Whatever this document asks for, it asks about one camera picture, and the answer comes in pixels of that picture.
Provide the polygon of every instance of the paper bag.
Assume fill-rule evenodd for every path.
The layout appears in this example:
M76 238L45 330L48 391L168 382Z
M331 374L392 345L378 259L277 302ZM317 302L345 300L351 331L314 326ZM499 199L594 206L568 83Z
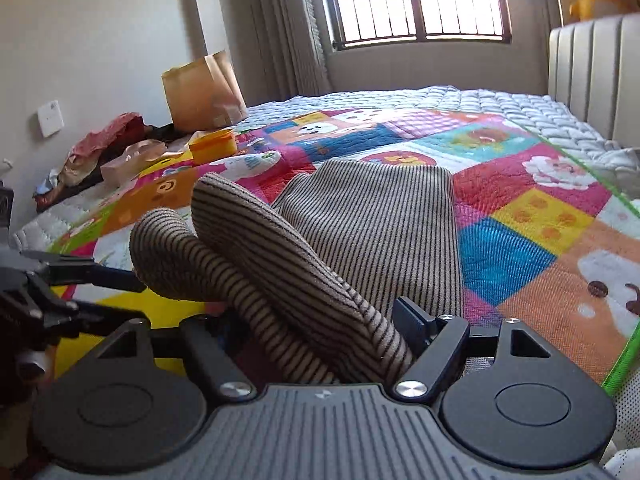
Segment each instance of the paper bag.
M247 117L234 69L223 50L162 74L174 127L212 131Z

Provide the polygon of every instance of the black frame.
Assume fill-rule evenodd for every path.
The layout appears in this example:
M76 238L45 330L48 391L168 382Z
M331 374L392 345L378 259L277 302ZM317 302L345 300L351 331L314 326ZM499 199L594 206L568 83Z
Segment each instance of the black frame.
M509 18L509 9L507 0L498 0L500 5L500 16L502 19L502 34L450 34L426 33L424 24L424 15L422 12L422 4L420 0L411 0L411 6L414 12L415 34L407 34L404 36L385 36L383 38L369 38L366 40L346 41L344 29L342 25L342 17L340 15L340 6L338 0L326 0L329 12L329 26L334 34L333 46L337 50L347 50L350 48L361 48L364 46L376 46L380 44L390 43L427 43L431 41L482 41L489 43L511 43L511 23Z

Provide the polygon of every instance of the window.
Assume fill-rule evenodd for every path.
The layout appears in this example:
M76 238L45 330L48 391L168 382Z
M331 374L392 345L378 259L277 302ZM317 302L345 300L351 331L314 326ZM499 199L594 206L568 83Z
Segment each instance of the window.
M511 41L506 0L326 0L334 47L399 41Z

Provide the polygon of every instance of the mattress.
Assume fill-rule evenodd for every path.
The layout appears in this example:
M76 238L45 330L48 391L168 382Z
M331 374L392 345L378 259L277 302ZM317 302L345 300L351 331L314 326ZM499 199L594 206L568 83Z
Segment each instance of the mattress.
M633 149L622 149L605 140L587 123L549 96L508 94L490 90L460 91L451 86L421 90L339 92L321 97L297 96L284 102L269 102L249 108L249 118L237 129L259 128L314 110L342 108L425 107L465 112L494 112L532 130L578 158L600 177L614 183L629 198L640 198L640 160ZM51 207L11 236L19 249L45 250L70 226L94 208L110 190L95 186Z

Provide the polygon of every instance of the bed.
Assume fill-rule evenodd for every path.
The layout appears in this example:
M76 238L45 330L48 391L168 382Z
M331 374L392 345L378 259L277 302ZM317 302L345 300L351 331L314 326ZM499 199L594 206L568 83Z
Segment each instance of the bed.
M457 183L456 219L468 285L465 316L485 325L500 323L505 316L521 317L603 382L616 396L620 413L610 458L616 450L640 446L638 316L635 304L622 312L611 303L617 298L613 282L620 280L620 273L632 275L628 282L640 275L640 214L631 203L640 198L640 163L632 148L640 144L633 120L640 70L634 46L639 36L639 16L554 30L548 96L430 87L295 97L253 107L249 118L236 126L238 156L202 167L188 156L174 158L116 192L97 186L15 232L12 244L91 255L109 266L130 269L128 239L136 219L161 205L177 210L188 222L191 187L207 171L271 203L293 176L313 172L333 156L445 166ZM531 222L534 231L526 227ZM523 245L510 249L505 245L509 242L500 241L507 260L519 254L514 264L533 262L533 270L517 267L526 279L498 269L503 264L498 261L491 263L489 276L488 264L474 258L478 244L497 243L487 235L492 232L501 233L500 240L517 236L526 244L525 250ZM599 268L606 272L597 274ZM572 285L563 282L563 276L571 277ZM492 280L503 282L492 288ZM608 298L599 285L592 286L596 282L609 284ZM563 287L568 294L562 294ZM540 306L544 290L556 295L543 295L545 301L557 304ZM218 307L166 300L149 290L142 301L140 295L114 295L84 285L59 292L67 299L117 306L149 304L155 326L173 326L185 316ZM535 316L529 316L528 306ZM578 327L572 321L576 312L583 323ZM563 347L567 339L583 344ZM56 373L94 343L87 336L62 344ZM620 451L610 470L622 476L637 455Z

